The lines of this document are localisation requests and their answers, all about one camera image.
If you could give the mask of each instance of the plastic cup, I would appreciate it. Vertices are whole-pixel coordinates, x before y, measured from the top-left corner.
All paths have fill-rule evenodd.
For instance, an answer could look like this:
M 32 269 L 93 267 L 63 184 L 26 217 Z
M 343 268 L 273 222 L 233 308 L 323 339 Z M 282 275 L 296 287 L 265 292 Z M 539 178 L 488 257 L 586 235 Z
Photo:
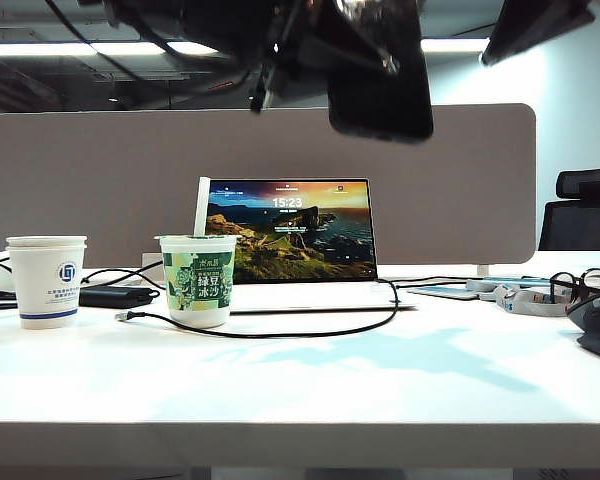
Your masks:
M 164 235 L 167 303 L 171 318 L 190 327 L 227 321 L 233 286 L 236 235 Z
M 7 238 L 23 328 L 57 328 L 71 323 L 78 312 L 86 238 Z

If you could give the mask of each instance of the black eyeglasses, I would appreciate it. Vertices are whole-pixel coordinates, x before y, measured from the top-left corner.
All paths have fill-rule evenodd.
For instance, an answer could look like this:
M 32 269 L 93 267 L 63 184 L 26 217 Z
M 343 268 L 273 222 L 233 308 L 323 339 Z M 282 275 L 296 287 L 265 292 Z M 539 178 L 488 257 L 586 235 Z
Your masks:
M 569 272 L 558 272 L 549 279 L 551 302 L 556 296 L 569 296 L 569 303 L 586 300 L 600 293 L 600 268 L 590 268 L 576 277 Z

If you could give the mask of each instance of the black power bank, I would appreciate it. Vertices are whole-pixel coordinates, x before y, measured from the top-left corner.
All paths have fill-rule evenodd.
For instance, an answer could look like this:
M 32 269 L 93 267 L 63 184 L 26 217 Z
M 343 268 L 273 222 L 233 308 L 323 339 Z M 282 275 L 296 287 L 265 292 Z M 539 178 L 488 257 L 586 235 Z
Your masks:
M 80 289 L 80 305 L 83 307 L 132 308 L 147 305 L 159 295 L 158 290 L 147 287 L 94 285 Z

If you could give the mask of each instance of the gray desk partition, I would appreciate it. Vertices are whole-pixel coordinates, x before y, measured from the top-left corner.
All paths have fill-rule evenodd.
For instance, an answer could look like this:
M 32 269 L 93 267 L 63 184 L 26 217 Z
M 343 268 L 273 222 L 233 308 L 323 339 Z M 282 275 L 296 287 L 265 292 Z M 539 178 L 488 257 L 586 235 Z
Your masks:
M 367 177 L 382 264 L 515 263 L 535 246 L 535 116 L 438 106 L 417 146 L 346 137 L 324 109 L 0 115 L 0 250 L 86 234 L 87 266 L 138 265 L 193 228 L 198 177 Z

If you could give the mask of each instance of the lock screen wallpaper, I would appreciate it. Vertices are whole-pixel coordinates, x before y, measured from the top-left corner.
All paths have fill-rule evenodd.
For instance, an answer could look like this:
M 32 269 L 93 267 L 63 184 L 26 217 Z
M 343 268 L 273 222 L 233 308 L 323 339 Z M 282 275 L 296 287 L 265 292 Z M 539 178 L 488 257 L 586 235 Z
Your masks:
M 235 283 L 377 275 L 365 180 L 212 180 L 205 233 L 240 235 Z

